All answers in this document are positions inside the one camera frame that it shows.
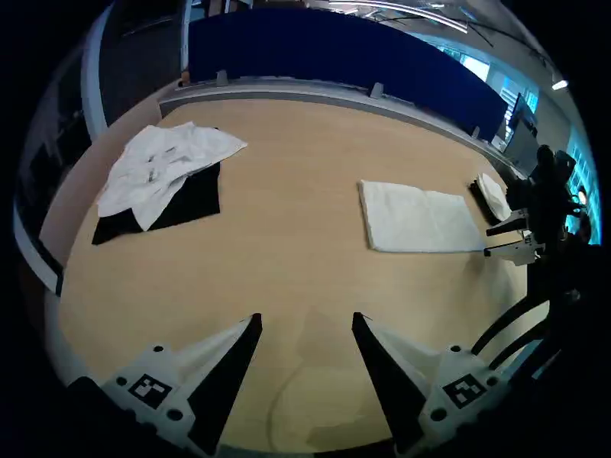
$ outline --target wall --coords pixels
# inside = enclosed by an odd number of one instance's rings
[[[571,137],[571,123],[560,108],[546,94],[539,95],[537,105],[537,141],[553,150],[567,150]]]

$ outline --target ceiling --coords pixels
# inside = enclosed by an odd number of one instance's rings
[[[443,15],[446,18],[454,19],[460,22],[469,22],[478,27],[478,31],[486,33],[487,31],[500,31],[508,34],[515,39],[527,43],[529,46],[536,49],[538,44],[524,32],[524,28],[514,19],[511,13],[502,5],[500,0],[386,0],[387,2],[398,3],[413,8],[419,8],[426,11],[432,11],[438,15]],[[350,5],[330,5],[326,0],[305,0],[312,8],[325,8],[336,11],[353,11],[356,16],[367,16],[374,21],[397,20],[410,16],[409,14],[399,11],[393,11],[384,8],[371,8],[368,6],[350,6]],[[424,20],[426,18],[411,18],[401,19],[401,21],[409,20]],[[444,28],[443,24],[430,21],[437,27]]]

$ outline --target glass window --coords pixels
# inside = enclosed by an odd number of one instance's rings
[[[471,70],[471,72],[475,73],[479,79],[486,82],[488,72],[490,71],[490,65],[467,55],[464,56],[461,63]]]

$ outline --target black cloth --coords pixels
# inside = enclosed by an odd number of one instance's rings
[[[172,197],[149,231],[175,226],[211,214],[221,213],[218,202],[218,175],[221,163],[216,163],[186,179],[183,187]],[[131,209],[100,218],[93,234],[92,244],[100,245],[122,234],[136,234],[142,229]]]

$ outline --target crumpled white towel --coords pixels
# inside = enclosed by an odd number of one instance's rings
[[[143,231],[161,216],[187,177],[246,147],[233,135],[192,122],[146,126],[112,166],[98,200],[100,218],[131,210]]]
[[[456,253],[486,246],[461,195],[368,181],[359,191],[374,250]]]
[[[491,179],[486,173],[480,173],[475,180],[477,187],[486,199],[488,207],[499,221],[505,221],[511,215],[511,208],[507,204],[505,193],[499,183]]]

